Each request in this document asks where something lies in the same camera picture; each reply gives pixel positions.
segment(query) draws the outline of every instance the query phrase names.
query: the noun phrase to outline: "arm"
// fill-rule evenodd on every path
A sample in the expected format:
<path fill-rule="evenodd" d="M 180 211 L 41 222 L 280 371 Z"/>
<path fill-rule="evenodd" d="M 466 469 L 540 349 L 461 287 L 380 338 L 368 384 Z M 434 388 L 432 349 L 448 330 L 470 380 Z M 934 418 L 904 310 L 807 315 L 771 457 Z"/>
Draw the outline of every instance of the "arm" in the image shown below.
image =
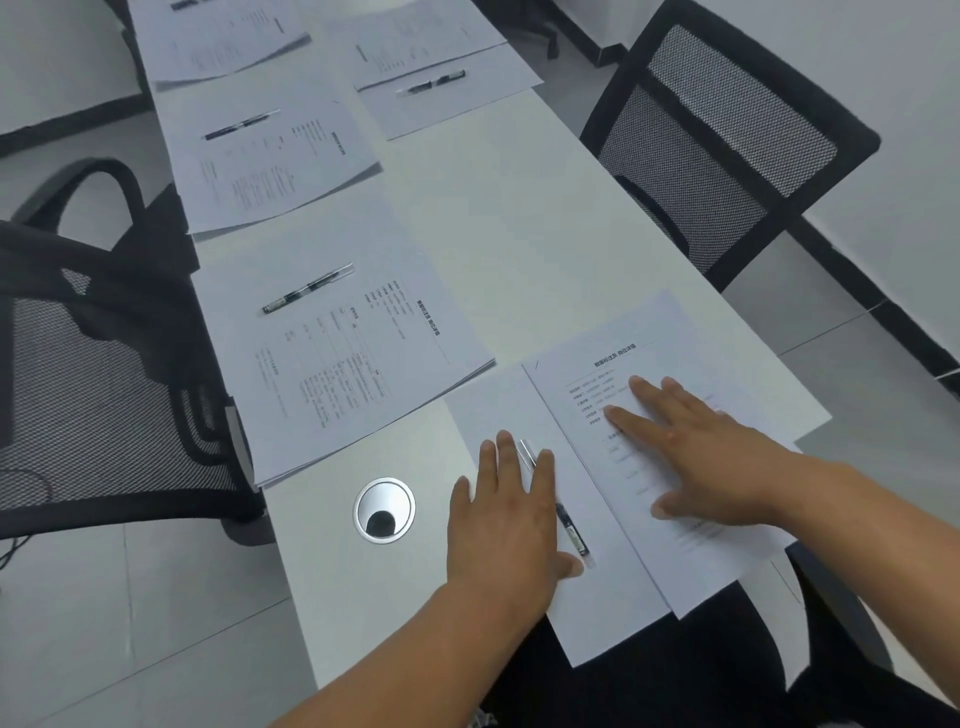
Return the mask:
<path fill-rule="evenodd" d="M 659 425 L 619 407 L 608 419 L 658 451 L 681 487 L 655 518 L 682 516 L 790 531 L 867 602 L 960 703 L 960 531 L 853 468 L 781 447 L 714 412 L 673 379 L 630 388 Z"/>
<path fill-rule="evenodd" d="M 583 565 L 557 551 L 553 454 L 523 491 L 509 432 L 480 447 L 476 495 L 460 478 L 450 499 L 447 581 L 410 621 L 274 728 L 464 728 L 523 638 L 546 613 L 558 578 Z"/>

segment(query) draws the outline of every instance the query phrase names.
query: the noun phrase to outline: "round metal grommet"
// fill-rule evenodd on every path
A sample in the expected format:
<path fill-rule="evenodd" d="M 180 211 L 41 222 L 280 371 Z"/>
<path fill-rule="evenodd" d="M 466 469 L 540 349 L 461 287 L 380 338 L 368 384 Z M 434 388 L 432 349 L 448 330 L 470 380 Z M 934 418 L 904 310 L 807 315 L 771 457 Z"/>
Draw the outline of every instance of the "round metal grommet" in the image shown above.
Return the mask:
<path fill-rule="evenodd" d="M 390 544 L 414 522 L 414 494 L 402 480 L 378 477 L 367 483 L 353 502 L 353 525 L 374 544 Z"/>

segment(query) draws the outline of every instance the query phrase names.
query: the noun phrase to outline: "tiled floor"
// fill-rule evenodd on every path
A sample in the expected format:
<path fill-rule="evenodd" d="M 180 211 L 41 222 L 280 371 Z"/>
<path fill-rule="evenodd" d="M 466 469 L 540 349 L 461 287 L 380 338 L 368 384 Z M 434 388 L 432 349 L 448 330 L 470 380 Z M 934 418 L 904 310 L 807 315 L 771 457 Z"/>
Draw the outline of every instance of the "tiled floor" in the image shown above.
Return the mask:
<path fill-rule="evenodd" d="M 565 38 L 551 62 L 536 40 L 516 45 L 546 81 L 538 93 L 579 133 L 613 67 L 592 68 Z M 60 165 L 98 155 L 126 161 L 148 199 L 170 181 L 145 115 L 0 159 L 0 218 Z M 121 205 L 111 182 L 91 180 L 62 230 L 108 247 L 128 224 Z M 960 402 L 786 235 L 725 295 L 833 413 L 805 450 L 848 460 L 960 525 Z M 764 578 L 773 569 L 782 589 Z M 807 660 L 803 603 L 785 560 L 763 570 L 743 583 L 793 677 Z M 0 590 L 5 727 L 253 728 L 314 687 L 276 548 L 236 546 L 217 522 L 37 536 Z M 887 637 L 898 671 L 934 690 Z"/>

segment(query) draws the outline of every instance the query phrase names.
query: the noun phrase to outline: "black pants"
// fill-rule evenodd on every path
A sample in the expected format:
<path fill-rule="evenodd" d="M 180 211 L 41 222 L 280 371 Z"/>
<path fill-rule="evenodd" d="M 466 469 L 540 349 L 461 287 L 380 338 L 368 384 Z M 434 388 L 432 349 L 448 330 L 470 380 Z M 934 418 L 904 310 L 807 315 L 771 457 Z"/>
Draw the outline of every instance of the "black pants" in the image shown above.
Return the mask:
<path fill-rule="evenodd" d="M 867 662 L 800 578 L 811 660 L 790 691 L 773 637 L 733 584 L 576 669 L 544 619 L 484 708 L 504 728 L 960 726 L 950 706 Z"/>

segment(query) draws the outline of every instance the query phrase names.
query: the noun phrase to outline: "person's left arm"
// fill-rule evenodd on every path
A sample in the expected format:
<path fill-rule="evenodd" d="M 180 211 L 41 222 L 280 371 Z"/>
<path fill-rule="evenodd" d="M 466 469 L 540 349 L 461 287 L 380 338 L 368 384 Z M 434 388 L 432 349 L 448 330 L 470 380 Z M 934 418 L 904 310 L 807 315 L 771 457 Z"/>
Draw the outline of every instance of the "person's left arm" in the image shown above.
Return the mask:
<path fill-rule="evenodd" d="M 557 580 L 583 572 L 557 551 L 553 454 L 523 490 L 514 440 L 480 447 L 476 495 L 461 477 L 450 499 L 446 584 L 360 663 L 274 728 L 464 728 L 523 638 L 545 614 Z M 497 465 L 499 449 L 499 466 Z"/>

